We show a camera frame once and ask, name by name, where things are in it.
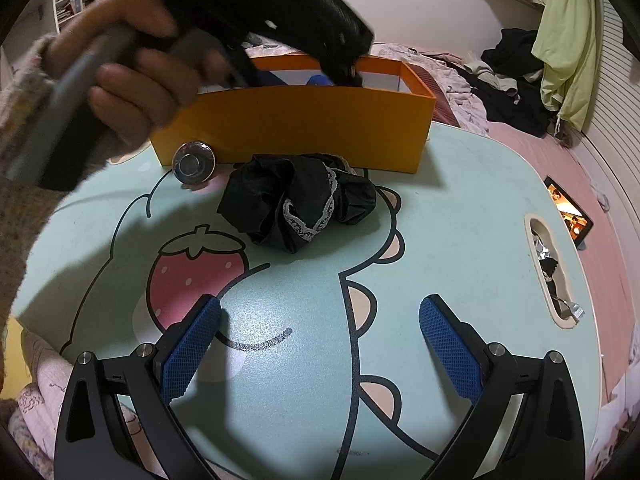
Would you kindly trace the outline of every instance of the finger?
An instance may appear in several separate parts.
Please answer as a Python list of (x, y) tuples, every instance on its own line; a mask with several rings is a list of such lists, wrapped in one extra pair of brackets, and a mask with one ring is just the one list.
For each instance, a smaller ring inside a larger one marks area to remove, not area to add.
[(88, 103), (95, 116), (117, 134), (129, 151), (141, 146), (151, 134), (153, 125), (142, 111), (99, 86), (89, 90)]
[(136, 54), (136, 70), (159, 82), (181, 106), (193, 103), (198, 95), (198, 71), (170, 54), (141, 48)]
[(178, 103), (161, 84), (120, 64), (101, 66), (96, 82), (108, 93), (142, 110), (154, 126), (167, 126), (178, 110)]
[(117, 22), (127, 22), (158, 38), (178, 33), (177, 22), (162, 0), (100, 0), (79, 14), (51, 43), (44, 59), (46, 72), (53, 78), (62, 76), (95, 36)]
[(223, 84), (226, 82), (231, 67), (225, 57), (217, 50), (207, 50), (200, 63), (200, 71), (204, 77), (204, 84)]

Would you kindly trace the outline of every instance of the cartoon strawberry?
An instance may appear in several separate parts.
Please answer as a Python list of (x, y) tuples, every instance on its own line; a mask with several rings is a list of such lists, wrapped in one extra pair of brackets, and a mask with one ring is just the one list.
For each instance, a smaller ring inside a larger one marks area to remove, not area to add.
[(217, 296), (249, 268), (242, 240), (208, 225), (165, 243), (149, 273), (146, 304), (164, 332), (179, 322), (203, 294)]

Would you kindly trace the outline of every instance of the pink bed sheet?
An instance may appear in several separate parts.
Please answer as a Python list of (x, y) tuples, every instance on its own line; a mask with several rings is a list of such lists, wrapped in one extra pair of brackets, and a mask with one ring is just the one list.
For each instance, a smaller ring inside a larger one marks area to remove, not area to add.
[(551, 176), (593, 220), (587, 248), (579, 251), (598, 323), (604, 364), (602, 403), (625, 374), (634, 329), (634, 311), (622, 251), (608, 215), (591, 189), (590, 179), (570, 150), (547, 136), (538, 139), (503, 123), (489, 122), (489, 136), (509, 146), (535, 168)]

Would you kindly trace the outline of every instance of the dark red striped cloth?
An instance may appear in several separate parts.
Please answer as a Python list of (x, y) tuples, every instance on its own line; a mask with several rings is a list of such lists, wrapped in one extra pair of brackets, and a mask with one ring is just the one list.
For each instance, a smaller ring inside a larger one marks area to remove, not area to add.
[(438, 123), (448, 124), (449, 126), (460, 127), (460, 123), (456, 119), (456, 116), (449, 106), (449, 102), (442, 91), (442, 88), (436, 83), (436, 80), (431, 76), (429, 72), (423, 69), (421, 66), (409, 63), (411, 70), (415, 72), (422, 82), (429, 87), (429, 89), (436, 96), (436, 107), (433, 112), (433, 120)]

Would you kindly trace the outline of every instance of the yellow box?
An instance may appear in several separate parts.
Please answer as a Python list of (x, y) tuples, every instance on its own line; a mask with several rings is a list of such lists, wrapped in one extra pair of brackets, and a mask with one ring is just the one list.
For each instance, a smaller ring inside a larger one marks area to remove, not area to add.
[[(259, 57), (260, 70), (306, 80), (320, 73), (303, 54)], [(356, 168), (418, 170), (436, 97), (401, 61), (363, 57), (358, 71), (383, 88), (265, 86), (219, 89), (198, 96), (175, 121), (151, 137), (163, 165), (184, 142), (209, 144), (220, 163), (247, 162), (254, 153), (331, 153)]]

